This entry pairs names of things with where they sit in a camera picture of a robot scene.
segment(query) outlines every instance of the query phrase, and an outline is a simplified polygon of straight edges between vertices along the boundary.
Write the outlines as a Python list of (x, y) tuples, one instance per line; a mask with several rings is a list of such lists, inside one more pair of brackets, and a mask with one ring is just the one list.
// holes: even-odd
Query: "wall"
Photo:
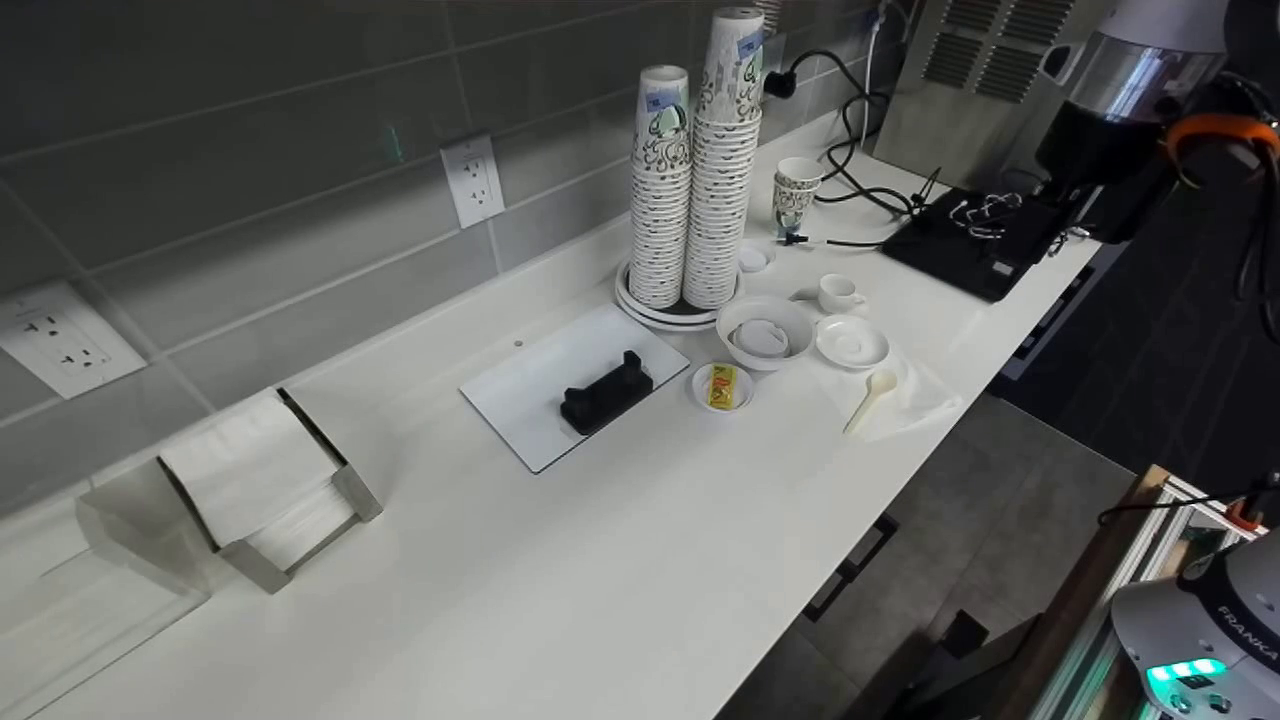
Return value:
[[(773, 0), (790, 48), (870, 0)], [(0, 515), (629, 207), (632, 83), (711, 0), (0, 0), (0, 290), (71, 278), (149, 367), (54, 400), (0, 353)], [(842, 95), (804, 72), (769, 137)], [(495, 137), (454, 226), (437, 147)]]

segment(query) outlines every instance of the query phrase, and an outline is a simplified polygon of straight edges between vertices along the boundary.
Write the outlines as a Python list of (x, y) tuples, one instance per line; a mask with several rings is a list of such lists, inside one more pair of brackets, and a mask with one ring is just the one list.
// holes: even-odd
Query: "white countertop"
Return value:
[[(817, 147), (827, 121), (761, 153)], [(864, 182), (918, 179), (857, 160)], [(842, 202), (817, 233), (889, 235)], [(857, 379), (804, 356), (739, 415), (707, 415), (675, 374), (542, 475), (493, 434), (454, 385), (609, 302), (617, 221), (286, 388), (384, 492), (281, 591), (224, 585), (203, 607), (45, 716), (714, 716), (808, 594), (913, 479), (958, 412), (1086, 262), (1067, 242), (1005, 302), (980, 302), (876, 252), (779, 252), (748, 290), (850, 272), (936, 412), (839, 434)], [(691, 363), (711, 334), (675, 341)]]

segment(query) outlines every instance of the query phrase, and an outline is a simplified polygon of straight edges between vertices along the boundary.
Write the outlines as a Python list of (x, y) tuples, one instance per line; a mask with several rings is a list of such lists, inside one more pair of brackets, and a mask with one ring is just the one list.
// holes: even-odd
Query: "white plate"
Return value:
[(672, 345), (605, 302), (471, 374), (459, 393), (535, 475), (585, 443), (558, 415), (565, 388), (600, 379), (625, 353), (641, 356), (653, 388), (668, 385), (687, 363)]
[(889, 341), (858, 316), (830, 316), (817, 328), (817, 353), (848, 371), (864, 371), (889, 356)]

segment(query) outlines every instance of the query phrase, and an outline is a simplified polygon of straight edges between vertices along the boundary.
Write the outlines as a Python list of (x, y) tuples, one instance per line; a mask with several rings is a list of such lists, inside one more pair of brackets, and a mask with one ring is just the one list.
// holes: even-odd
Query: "paper towel holder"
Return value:
[[(273, 432), (283, 432), (281, 446), (253, 434), (248, 423), (258, 423)], [(275, 465), (273, 482), (281, 492), (269, 494), (269, 510), (241, 521), (241, 530), (221, 526), (229, 492), (237, 488), (206, 488), (212, 479), (229, 479), (224, 468), (206, 456), (230, 461), (248, 479), (253, 465), (237, 452), (301, 452), (306, 456), (305, 468), (315, 468), (320, 456), (333, 465), (327, 475), (306, 475), (305, 468), (257, 456), (258, 465)], [(195, 526), (203, 530), (206, 549), (229, 560), (237, 570), (245, 570), (264, 591), (281, 591), (301, 562), (306, 562), (325, 542), (333, 542), (353, 525), (366, 525), (384, 510), (376, 492), (365, 482), (365, 475), (353, 468), (353, 461), (315, 427), (315, 419), (283, 393), (258, 393), (206, 423), (198, 423), (182, 443), (170, 443), (157, 456), (187, 510), (195, 515)]]

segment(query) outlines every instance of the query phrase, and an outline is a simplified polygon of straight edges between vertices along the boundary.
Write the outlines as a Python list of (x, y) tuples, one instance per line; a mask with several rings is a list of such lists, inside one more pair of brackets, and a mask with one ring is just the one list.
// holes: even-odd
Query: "electrical outlet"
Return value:
[(442, 179), (446, 179), (459, 226), (471, 226), (509, 207), (505, 182), (495, 179), (487, 137), (446, 144), (441, 147), (441, 160), (442, 160)]
[(142, 367), (142, 356), (71, 284), (7, 296), (0, 302), (0, 346), (58, 396)]

